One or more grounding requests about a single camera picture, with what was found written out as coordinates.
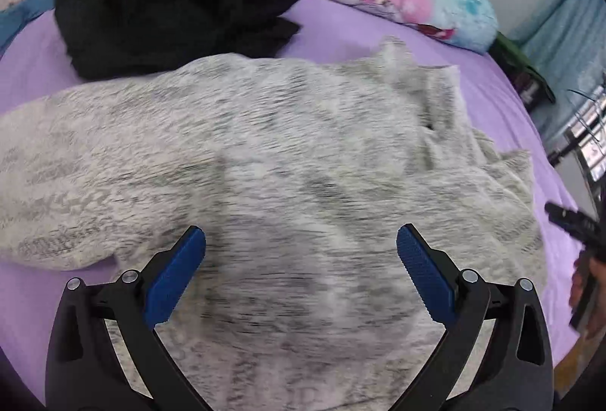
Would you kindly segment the right hand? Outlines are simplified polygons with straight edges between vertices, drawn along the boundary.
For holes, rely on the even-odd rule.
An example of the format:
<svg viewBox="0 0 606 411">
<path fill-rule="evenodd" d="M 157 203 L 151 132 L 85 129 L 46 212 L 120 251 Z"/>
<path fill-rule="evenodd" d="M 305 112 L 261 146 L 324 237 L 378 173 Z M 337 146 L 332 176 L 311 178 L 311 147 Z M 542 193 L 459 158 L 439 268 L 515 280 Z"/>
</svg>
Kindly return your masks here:
<svg viewBox="0 0 606 411">
<path fill-rule="evenodd" d="M 570 324 L 579 335 L 591 339 L 605 328 L 605 259 L 593 249 L 584 249 L 574 267 Z"/>
</svg>

